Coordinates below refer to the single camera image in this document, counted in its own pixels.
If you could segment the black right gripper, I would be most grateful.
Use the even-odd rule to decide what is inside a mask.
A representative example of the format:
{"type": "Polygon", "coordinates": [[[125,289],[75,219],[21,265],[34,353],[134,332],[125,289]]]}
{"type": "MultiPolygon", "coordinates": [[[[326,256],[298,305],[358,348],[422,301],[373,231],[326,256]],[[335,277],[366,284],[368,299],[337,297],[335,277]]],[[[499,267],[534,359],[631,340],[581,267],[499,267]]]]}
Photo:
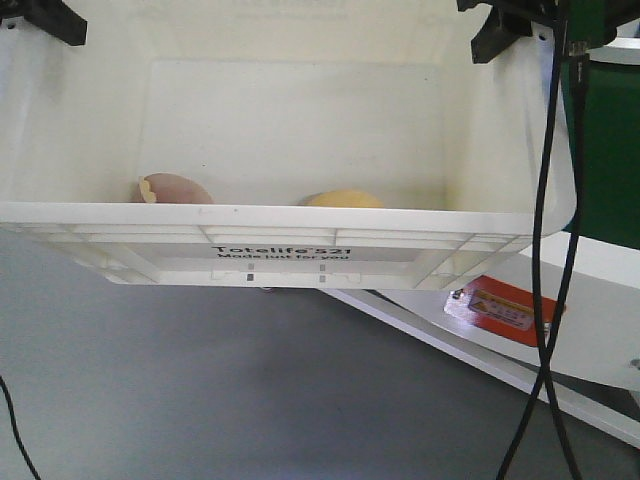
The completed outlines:
{"type": "MultiPolygon", "coordinates": [[[[639,2],[608,1],[607,23],[617,29],[639,19],[639,2]]],[[[459,12],[479,5],[491,10],[484,24],[470,42],[474,64],[488,64],[522,37],[533,35],[533,25],[554,28],[560,22],[561,9],[567,1],[457,1],[459,12]]]]}

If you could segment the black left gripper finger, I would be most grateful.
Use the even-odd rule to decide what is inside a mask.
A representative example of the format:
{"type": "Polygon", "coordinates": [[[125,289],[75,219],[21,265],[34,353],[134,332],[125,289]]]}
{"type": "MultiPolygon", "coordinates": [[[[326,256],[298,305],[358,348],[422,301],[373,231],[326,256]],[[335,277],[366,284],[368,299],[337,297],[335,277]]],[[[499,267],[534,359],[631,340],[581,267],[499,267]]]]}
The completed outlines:
{"type": "Polygon", "coordinates": [[[1,19],[23,18],[69,46],[84,46],[88,22],[61,0],[1,0],[1,19]]]}

